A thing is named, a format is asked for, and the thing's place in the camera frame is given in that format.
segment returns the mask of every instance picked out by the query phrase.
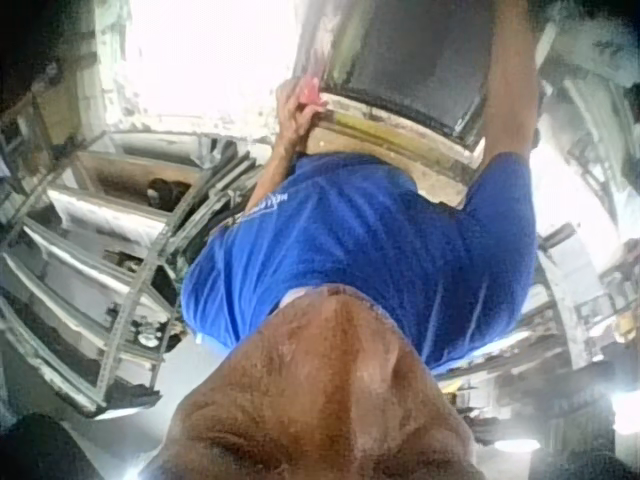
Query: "metal bar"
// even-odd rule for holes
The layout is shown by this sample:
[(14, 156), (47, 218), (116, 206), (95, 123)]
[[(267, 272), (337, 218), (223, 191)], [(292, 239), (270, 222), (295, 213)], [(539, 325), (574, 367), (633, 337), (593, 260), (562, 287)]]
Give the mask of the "metal bar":
[(198, 179), (198, 182), (189, 189), (151, 244), (149, 253), (138, 269), (136, 277), (131, 284), (131, 289), (125, 296), (118, 317), (111, 329), (111, 335), (100, 368), (100, 375), (98, 376), (97, 388), (101, 398), (104, 398), (109, 386), (115, 379), (116, 359), (118, 358), (118, 350), (120, 350), (124, 340), (123, 333), (136, 305), (140, 301), (142, 290), (149, 281), (149, 278), (153, 275), (157, 265), (164, 260), (167, 253), (165, 247), (173, 231), (182, 222), (193, 204), (206, 192), (207, 186), (210, 185), (211, 177), (214, 174), (214, 171), (205, 171)]
[[(158, 358), (162, 359), (164, 352), (167, 350), (167, 345), (169, 343), (169, 337), (171, 336), (171, 327), (173, 327), (173, 322), (175, 321), (177, 313), (180, 311), (180, 295), (178, 295), (178, 300), (176, 301), (176, 306), (169, 317), (169, 321), (167, 322), (167, 327), (164, 331), (164, 335), (162, 336), (162, 343), (160, 344), (160, 351), (158, 353)], [(149, 388), (153, 390), (156, 386), (156, 382), (158, 381), (158, 375), (160, 374), (160, 367), (162, 363), (158, 363), (153, 367), (153, 372), (151, 373), (151, 380), (149, 381)]]
[[(58, 359), (49, 349), (36, 337), (31, 331), (24, 326), (18, 315), (13, 311), (11, 305), (2, 297), (0, 297), (0, 310), (7, 322), (7, 326), (20, 334), (29, 345), (30, 349), (36, 351), (37, 355), (51, 364), (62, 376), (66, 377), (73, 385), (76, 385), (84, 395), (89, 397), (99, 405), (105, 405), (104, 401), (98, 395), (97, 390), (90, 385), (85, 379), (80, 377), (77, 373), (67, 367), (62, 361)], [(29, 358), (26, 358), (29, 363), (33, 363)]]
[(220, 181), (216, 182), (212, 186), (214, 195), (198, 209), (186, 225), (182, 227), (180, 231), (169, 241), (168, 250), (170, 252), (184, 247), (188, 243), (189, 239), (204, 226), (210, 216), (222, 208), (229, 198), (229, 195), (227, 195), (224, 190), (252, 169), (254, 164), (255, 161), (251, 159), (241, 162), (226, 177), (221, 178)]
[(586, 347), (589, 339), (587, 329), (578, 318), (573, 300), (569, 297), (564, 286), (562, 274), (556, 264), (540, 251), (538, 252), (538, 261), (547, 277), (549, 288), (553, 293), (560, 320), (562, 321), (564, 336), (571, 357), (571, 366), (574, 370), (577, 370), (590, 362), (590, 355)]
[[(101, 132), (96, 137), (92, 138), (89, 142), (82, 146), (82, 148), (88, 148), (93, 145), (95, 142), (99, 141), (102, 137), (106, 135), (106, 132)], [(33, 189), (31, 195), (29, 195), (24, 202), (16, 209), (13, 217), (7, 222), (8, 225), (12, 225), (11, 232), (5, 237), (5, 239), (0, 243), (0, 252), (6, 250), (7, 246), (13, 241), (13, 239), (18, 235), (20, 229), (22, 228), (22, 220), (26, 217), (31, 207), (40, 200), (42, 195), (45, 193), (49, 185), (58, 180), (62, 176), (62, 174), (76, 161), (75, 152), (70, 154), (65, 159), (61, 160), (56, 168), (51, 170), (49, 173), (44, 175), (36, 185), (36, 188)]]

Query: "man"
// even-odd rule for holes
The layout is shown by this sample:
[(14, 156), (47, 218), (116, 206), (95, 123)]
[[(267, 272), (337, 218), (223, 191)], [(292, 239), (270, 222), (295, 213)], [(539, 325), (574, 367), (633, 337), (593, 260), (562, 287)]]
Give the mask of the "man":
[(322, 110), (300, 93), (279, 90), (246, 214), (186, 278), (186, 321), (233, 351), (181, 403), (148, 478), (482, 478), (429, 369), (508, 331), (531, 281), (526, 0), (495, 0), (487, 165), (459, 212), (372, 157), (293, 165)]

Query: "short sleeve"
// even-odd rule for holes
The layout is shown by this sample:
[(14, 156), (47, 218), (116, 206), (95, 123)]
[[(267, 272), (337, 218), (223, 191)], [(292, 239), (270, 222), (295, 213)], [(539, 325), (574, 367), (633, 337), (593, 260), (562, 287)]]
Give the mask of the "short sleeve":
[(535, 236), (531, 171), (515, 153), (494, 157), (471, 186), (463, 212), (494, 234), (512, 241), (521, 234)]
[(485, 307), (510, 319), (499, 330), (510, 328), (520, 316), (536, 261), (531, 173), (522, 157), (501, 153), (492, 159), (469, 190), (458, 230), (472, 271), (486, 283)]

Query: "wooden board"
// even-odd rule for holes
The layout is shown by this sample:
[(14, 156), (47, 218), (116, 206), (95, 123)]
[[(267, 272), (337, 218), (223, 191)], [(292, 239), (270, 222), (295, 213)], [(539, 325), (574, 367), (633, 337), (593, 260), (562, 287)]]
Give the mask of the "wooden board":
[(407, 172), (415, 180), (420, 194), (432, 202), (444, 202), (455, 207), (462, 202), (467, 191), (463, 184), (436, 173), (391, 145), (354, 138), (322, 125), (310, 133), (306, 151), (309, 154), (354, 152), (374, 155)]

